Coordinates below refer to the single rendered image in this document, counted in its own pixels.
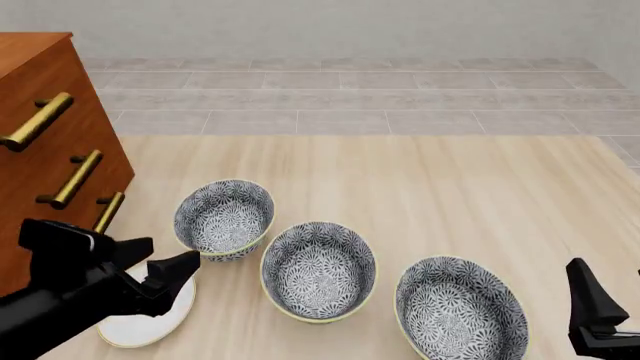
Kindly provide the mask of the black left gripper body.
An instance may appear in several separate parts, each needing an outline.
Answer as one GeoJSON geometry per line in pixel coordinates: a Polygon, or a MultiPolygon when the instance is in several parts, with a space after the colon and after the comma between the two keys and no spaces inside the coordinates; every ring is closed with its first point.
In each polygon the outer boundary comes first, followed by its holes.
{"type": "Polygon", "coordinates": [[[114,263],[105,263],[108,290],[104,315],[157,317],[166,314],[176,299],[176,291],[170,284],[169,268],[167,261],[148,261],[147,277],[139,282],[114,263]]]}

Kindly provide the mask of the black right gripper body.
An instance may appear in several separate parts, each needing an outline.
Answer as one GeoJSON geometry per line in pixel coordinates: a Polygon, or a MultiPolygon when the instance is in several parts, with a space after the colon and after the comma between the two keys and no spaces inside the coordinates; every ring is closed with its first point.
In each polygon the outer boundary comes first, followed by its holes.
{"type": "Polygon", "coordinates": [[[640,332],[618,332],[614,326],[569,325],[577,355],[640,355],[640,332]]]}

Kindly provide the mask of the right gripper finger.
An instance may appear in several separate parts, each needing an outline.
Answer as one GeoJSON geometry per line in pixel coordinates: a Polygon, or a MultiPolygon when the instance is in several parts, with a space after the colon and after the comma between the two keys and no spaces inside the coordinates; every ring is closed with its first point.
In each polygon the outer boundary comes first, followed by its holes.
{"type": "Polygon", "coordinates": [[[615,331],[629,314],[601,286],[582,258],[566,266],[571,296],[569,329],[583,327],[597,331],[615,331]]]}

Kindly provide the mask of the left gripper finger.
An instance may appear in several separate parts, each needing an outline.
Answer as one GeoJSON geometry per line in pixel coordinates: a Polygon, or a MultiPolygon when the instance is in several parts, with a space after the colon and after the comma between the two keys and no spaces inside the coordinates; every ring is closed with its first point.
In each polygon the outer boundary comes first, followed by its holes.
{"type": "Polygon", "coordinates": [[[115,242],[114,265],[130,269],[153,254],[153,239],[143,237],[115,242]]]}
{"type": "Polygon", "coordinates": [[[164,260],[150,260],[146,266],[147,287],[153,290],[179,292],[200,268],[200,253],[186,251],[164,260]]]}

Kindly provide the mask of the small black patterned bowl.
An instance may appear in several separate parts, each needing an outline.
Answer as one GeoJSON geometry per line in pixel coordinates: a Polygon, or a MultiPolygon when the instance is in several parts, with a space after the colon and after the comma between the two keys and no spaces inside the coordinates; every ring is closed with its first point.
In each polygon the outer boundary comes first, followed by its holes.
{"type": "Polygon", "coordinates": [[[255,251],[275,219],[269,191],[256,182],[223,179],[197,188],[178,206],[174,233],[211,262],[240,260],[255,251]]]}

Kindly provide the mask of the large black patterned bowl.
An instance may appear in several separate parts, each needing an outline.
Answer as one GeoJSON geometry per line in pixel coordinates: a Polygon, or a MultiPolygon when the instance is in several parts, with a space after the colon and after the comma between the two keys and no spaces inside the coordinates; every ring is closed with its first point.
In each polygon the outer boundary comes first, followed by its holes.
{"type": "Polygon", "coordinates": [[[427,257],[394,293],[400,329],[424,360],[524,360],[526,314],[496,275],[460,257],[427,257]]]}

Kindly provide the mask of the wooden cabinet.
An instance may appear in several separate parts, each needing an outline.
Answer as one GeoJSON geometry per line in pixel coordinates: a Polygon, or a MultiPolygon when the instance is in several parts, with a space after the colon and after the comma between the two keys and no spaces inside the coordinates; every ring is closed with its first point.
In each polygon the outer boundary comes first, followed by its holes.
{"type": "Polygon", "coordinates": [[[67,92],[74,103],[30,146],[11,152],[0,145],[0,297],[26,287],[30,251],[18,245],[24,219],[62,221],[85,229],[104,206],[96,200],[124,192],[134,170],[67,32],[0,32],[0,137],[39,108],[35,101],[67,92]],[[63,209],[36,203],[56,194],[78,167],[69,159],[94,149],[103,159],[63,209]]]}

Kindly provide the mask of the medium black patterned bowl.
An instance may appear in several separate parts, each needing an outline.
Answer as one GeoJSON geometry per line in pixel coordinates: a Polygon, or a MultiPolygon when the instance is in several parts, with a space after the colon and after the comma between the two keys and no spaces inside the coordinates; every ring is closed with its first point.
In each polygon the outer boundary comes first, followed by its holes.
{"type": "Polygon", "coordinates": [[[267,298],[283,314],[327,324],[354,314],[372,296],[378,262],[368,242],[349,227],[310,221],[283,230],[260,262],[267,298]]]}

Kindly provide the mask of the white plate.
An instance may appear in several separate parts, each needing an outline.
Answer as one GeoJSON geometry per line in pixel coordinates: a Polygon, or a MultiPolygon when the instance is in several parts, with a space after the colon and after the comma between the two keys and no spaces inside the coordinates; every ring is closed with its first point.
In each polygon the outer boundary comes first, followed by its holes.
{"type": "Polygon", "coordinates": [[[195,302],[195,276],[183,285],[172,308],[166,314],[111,316],[97,324],[98,335],[107,344],[120,348],[145,347],[165,338],[188,316],[195,302]]]}

